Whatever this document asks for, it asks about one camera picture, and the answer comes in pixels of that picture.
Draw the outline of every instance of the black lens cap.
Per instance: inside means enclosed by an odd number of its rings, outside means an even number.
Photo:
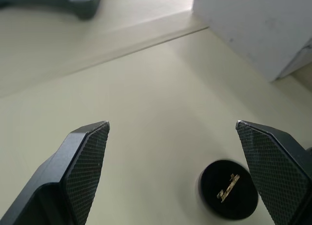
[[[198,184],[204,204],[222,218],[245,219],[258,205],[258,192],[249,172],[235,162],[219,160],[210,164],[200,175]]]

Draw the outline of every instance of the floor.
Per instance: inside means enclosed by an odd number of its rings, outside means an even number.
[[[0,11],[0,97],[203,29],[193,0],[102,0],[91,21],[37,6]]]
[[[312,63],[295,71],[292,76],[312,92]]]
[[[216,218],[196,181],[217,159],[246,166],[237,120],[312,146],[311,110],[296,78],[267,83],[209,29],[42,82],[0,98],[0,216],[67,133],[109,120],[88,225],[273,225],[261,201],[243,221]]]

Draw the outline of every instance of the white cardboard box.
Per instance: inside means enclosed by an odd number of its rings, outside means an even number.
[[[193,10],[269,81],[312,62],[311,0],[195,0]]]

